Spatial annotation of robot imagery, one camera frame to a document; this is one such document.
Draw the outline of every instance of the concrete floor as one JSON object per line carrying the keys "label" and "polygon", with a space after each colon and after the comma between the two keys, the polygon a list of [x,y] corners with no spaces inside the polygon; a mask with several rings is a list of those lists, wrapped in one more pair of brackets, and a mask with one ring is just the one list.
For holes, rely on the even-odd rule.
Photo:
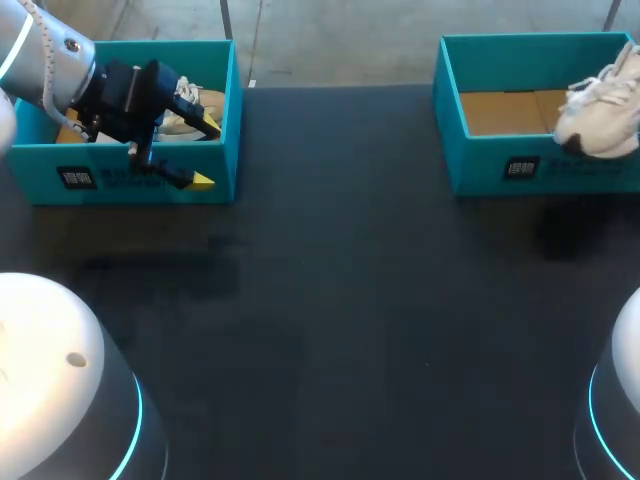
{"label": "concrete floor", "polygon": [[[429,82],[441,35],[600,30],[609,1],[229,0],[229,7],[245,80],[377,85]],[[48,3],[96,39],[224,38],[217,0]],[[640,30],[640,0],[623,1],[614,30]]]}

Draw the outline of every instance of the black table surface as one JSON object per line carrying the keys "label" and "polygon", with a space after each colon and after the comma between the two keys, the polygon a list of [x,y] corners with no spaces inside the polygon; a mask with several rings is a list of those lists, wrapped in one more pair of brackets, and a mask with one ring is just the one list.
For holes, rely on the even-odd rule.
{"label": "black table surface", "polygon": [[94,309],[172,479],[579,478],[638,201],[457,200],[428,86],[247,91],[238,184],[228,206],[32,208],[0,171],[0,270]]}

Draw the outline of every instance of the brown cardboard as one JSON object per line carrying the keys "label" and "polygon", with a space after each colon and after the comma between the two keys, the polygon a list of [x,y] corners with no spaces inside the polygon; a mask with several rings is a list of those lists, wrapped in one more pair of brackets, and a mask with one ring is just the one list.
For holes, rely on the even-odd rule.
{"label": "brown cardboard", "polygon": [[[67,118],[70,118],[74,121],[77,120],[78,112],[72,109],[67,110]],[[60,127],[60,132],[58,132],[56,143],[84,143],[84,141],[82,140],[82,137],[80,135],[78,135],[71,129],[67,127]]]}
{"label": "brown cardboard", "polygon": [[560,118],[560,107],[567,101],[564,90],[541,90],[535,92],[538,108],[542,114],[547,132],[552,132],[556,128],[558,118]]}
{"label": "brown cardboard", "polygon": [[533,92],[462,93],[460,98],[472,135],[547,133]]}

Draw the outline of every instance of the white sneaker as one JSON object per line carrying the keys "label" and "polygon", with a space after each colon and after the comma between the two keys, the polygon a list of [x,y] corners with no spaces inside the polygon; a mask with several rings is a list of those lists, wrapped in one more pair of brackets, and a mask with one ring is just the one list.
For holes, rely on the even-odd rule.
{"label": "white sneaker", "polygon": [[[176,93],[186,101],[200,104],[218,125],[222,125],[224,113],[224,93],[215,90],[203,90],[195,83],[189,83],[187,77],[181,77],[176,86]],[[184,118],[170,110],[164,114],[164,121],[158,127],[156,142],[189,142],[205,137],[201,131],[184,123]]]}
{"label": "white sneaker", "polygon": [[597,77],[569,86],[553,138],[571,154],[616,158],[638,148],[640,46],[627,43]]}

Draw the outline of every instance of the shoe sole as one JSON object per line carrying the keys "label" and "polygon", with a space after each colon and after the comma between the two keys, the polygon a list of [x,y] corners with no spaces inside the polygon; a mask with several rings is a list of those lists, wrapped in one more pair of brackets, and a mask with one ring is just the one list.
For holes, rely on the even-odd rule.
{"label": "shoe sole", "polygon": [[177,135],[170,135],[168,133],[156,133],[154,142],[195,142],[205,138],[205,134],[199,130],[191,133],[180,133]]}
{"label": "shoe sole", "polygon": [[613,147],[610,150],[606,150],[604,152],[591,153],[587,154],[590,157],[595,158],[620,158],[629,155],[631,152],[638,149],[638,135],[634,134],[631,137],[627,138],[621,144]]}

